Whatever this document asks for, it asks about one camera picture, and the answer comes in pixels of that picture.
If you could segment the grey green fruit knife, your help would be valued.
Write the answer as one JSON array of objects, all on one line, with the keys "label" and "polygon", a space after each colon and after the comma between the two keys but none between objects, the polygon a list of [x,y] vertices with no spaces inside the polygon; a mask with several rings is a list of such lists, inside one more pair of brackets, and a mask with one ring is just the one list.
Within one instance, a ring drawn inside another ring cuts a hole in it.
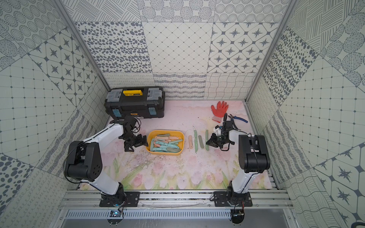
[{"label": "grey green fruit knife", "polygon": [[201,147],[202,149],[204,149],[204,148],[205,148],[205,146],[204,146],[204,142],[203,142],[203,139],[202,139],[202,136],[201,136],[201,135],[198,135],[198,140],[199,140],[199,145],[200,145],[200,147]]}]

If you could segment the yellow plastic storage box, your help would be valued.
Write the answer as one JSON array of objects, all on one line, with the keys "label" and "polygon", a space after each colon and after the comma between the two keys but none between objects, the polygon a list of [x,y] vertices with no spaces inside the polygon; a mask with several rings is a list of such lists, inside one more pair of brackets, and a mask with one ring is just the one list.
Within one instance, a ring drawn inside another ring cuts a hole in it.
[{"label": "yellow plastic storage box", "polygon": [[[173,143],[178,145],[182,150],[179,153],[166,153],[166,152],[151,152],[150,148],[152,145],[153,141],[157,141],[155,139],[156,136],[177,136],[180,138],[180,140],[178,141],[173,141],[173,142],[166,142],[166,143]],[[148,147],[146,147],[147,151],[153,155],[172,155],[172,156],[179,156],[183,149],[184,149],[184,134],[180,131],[172,131],[172,130],[153,130],[148,138],[147,138],[147,142],[149,143]]]}]

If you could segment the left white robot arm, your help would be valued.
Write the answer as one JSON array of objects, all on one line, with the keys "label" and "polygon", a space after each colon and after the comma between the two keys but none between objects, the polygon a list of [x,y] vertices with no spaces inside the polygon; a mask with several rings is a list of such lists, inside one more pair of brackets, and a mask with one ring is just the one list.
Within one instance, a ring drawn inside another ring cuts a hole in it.
[{"label": "left white robot arm", "polygon": [[74,184],[87,183],[101,192],[100,207],[121,207],[138,202],[137,197],[128,200],[123,184],[113,180],[103,171],[101,152],[115,139],[124,141],[124,151],[148,146],[147,136],[139,134],[141,121],[135,116],[113,120],[110,124],[87,139],[73,141],[69,145],[63,163],[64,177]]}]

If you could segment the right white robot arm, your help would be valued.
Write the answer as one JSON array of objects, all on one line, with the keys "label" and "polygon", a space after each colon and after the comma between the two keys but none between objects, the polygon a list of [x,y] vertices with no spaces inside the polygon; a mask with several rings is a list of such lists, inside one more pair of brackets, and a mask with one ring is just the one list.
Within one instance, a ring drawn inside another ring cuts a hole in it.
[{"label": "right white robot arm", "polygon": [[206,145],[223,152],[229,151],[231,145],[237,145],[240,169],[226,191],[214,192],[211,201],[216,207],[251,207],[253,203],[249,188],[257,176],[271,166],[266,140],[262,135],[252,135],[238,129],[233,118],[227,118],[228,114],[224,114],[222,125],[215,127]]}]

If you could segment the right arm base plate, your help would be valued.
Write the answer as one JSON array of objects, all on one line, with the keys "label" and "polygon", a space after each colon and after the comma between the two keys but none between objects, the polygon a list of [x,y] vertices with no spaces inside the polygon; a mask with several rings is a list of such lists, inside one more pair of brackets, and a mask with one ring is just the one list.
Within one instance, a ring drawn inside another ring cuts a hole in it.
[{"label": "right arm base plate", "polygon": [[229,207],[229,206],[244,206],[252,207],[252,198],[249,192],[236,193],[236,192],[213,192],[213,196],[210,201],[214,202],[216,207]]}]

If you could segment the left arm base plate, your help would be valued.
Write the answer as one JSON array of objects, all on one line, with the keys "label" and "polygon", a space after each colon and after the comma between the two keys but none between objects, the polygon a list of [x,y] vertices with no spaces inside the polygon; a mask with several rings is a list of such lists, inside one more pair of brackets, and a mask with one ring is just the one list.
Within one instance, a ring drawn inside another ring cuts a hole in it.
[{"label": "left arm base plate", "polygon": [[140,192],[123,192],[117,195],[101,194],[99,207],[137,207]]}]

